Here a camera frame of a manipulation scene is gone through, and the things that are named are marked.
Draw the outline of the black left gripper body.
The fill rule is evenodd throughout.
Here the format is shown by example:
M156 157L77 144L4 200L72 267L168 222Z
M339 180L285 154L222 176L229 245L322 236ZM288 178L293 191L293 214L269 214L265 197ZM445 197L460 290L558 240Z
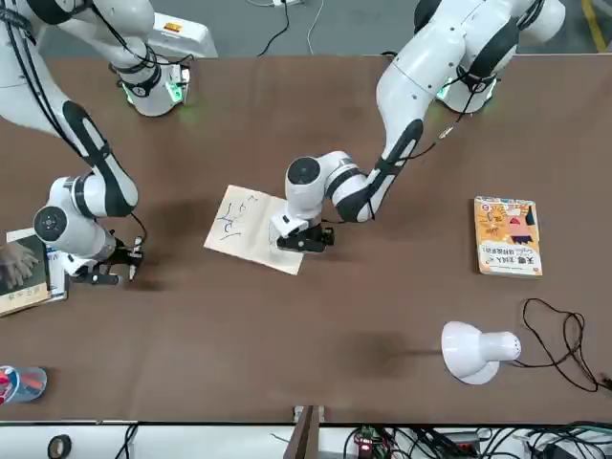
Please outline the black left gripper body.
M286 238L286 249L297 252L321 253L322 227L294 230Z

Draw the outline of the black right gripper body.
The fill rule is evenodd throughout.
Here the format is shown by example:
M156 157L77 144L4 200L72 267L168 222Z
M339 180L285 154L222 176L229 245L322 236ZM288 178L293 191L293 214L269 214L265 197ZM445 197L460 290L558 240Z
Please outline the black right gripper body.
M100 273L110 273L115 265L128 265L128 247L122 242L118 242L109 258L98 264Z

